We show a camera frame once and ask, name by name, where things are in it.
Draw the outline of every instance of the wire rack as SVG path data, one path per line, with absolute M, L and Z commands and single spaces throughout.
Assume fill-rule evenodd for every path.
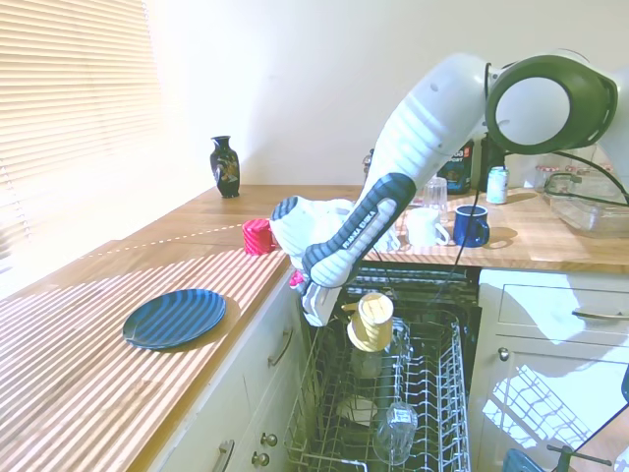
M 411 356 L 382 351 L 381 371 L 375 379 L 354 375 L 355 348 L 347 337 L 346 322 L 334 320 L 317 331 L 284 439 L 292 470 L 470 471 L 459 325 L 443 311 L 415 318 L 419 321 L 394 319 L 395 326 L 410 333 Z M 352 400 L 357 395 L 372 406 Z M 411 456 L 393 467 L 377 458 L 372 439 L 396 400 L 415 408 L 419 428 Z M 358 423 L 350 420 L 358 418 Z

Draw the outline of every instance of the white mug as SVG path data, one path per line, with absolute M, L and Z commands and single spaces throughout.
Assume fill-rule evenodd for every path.
M 450 242 L 450 235 L 439 223 L 439 211 L 434 208 L 410 210 L 406 215 L 406 229 L 409 243 L 413 246 L 434 246 Z

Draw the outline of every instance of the yellow cup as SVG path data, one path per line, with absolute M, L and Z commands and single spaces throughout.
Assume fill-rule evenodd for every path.
M 347 335 L 362 351 L 381 351 L 393 335 L 393 302 L 386 295 L 373 292 L 358 302 L 358 312 L 347 325 Z

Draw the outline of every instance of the wooden countertop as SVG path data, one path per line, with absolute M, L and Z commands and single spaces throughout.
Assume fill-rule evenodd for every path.
M 222 200 L 212 190 L 0 301 L 0 470 L 144 470 L 288 267 L 281 252 L 247 256 L 242 223 L 268 217 L 291 195 L 354 199 L 359 192 L 247 186 L 240 199 Z M 489 206 L 489 222 L 488 247 L 466 249 L 461 264 L 629 268 L 629 240 L 578 236 L 533 192 L 516 191 L 508 205 Z M 451 264 L 458 251 L 416 250 L 403 234 L 402 240 L 400 251 L 382 257 Z M 122 324 L 133 309 L 191 287 L 227 299 L 215 330 L 165 352 L 123 341 Z
M 454 209 L 473 201 L 473 196 L 450 197 L 449 221 L 444 225 L 450 234 Z M 579 235 L 555 216 L 533 190 L 509 191 L 506 205 L 488 204 L 485 194 L 481 194 L 479 205 L 488 209 L 490 239 L 481 248 L 464 249 L 461 266 L 629 273 L 629 238 Z M 402 247 L 396 252 L 381 253 L 384 261 L 454 264 L 460 247 L 451 242 L 448 246 L 414 248 L 406 239 L 405 222 L 405 215 L 397 222 Z M 369 254 L 367 259 L 379 260 L 376 254 Z

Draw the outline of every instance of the decorative vase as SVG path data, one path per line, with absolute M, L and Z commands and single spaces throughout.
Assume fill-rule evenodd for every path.
M 238 154 L 229 147 L 229 136 L 212 138 L 214 151 L 209 156 L 216 187 L 223 199 L 238 197 L 240 164 Z

